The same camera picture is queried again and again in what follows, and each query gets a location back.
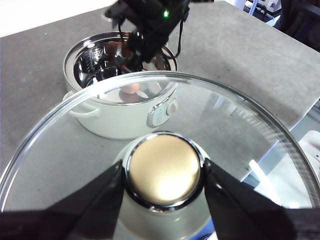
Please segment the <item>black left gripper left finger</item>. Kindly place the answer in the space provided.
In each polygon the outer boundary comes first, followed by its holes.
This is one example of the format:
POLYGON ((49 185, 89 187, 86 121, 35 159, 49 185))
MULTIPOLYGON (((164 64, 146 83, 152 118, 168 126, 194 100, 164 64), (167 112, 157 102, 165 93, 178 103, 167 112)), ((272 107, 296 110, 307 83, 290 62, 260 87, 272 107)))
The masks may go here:
POLYGON ((123 166, 117 161, 88 184, 43 210, 0 214, 2 240, 89 240, 114 236, 123 194, 123 166))

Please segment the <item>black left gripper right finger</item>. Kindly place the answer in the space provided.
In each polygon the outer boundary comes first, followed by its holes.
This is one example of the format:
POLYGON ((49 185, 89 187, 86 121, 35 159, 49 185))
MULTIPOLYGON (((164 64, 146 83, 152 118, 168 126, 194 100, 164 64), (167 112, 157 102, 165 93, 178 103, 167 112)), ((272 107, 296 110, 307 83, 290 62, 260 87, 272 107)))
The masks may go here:
POLYGON ((220 240, 318 240, 319 208, 285 208, 205 159, 204 192, 220 240))

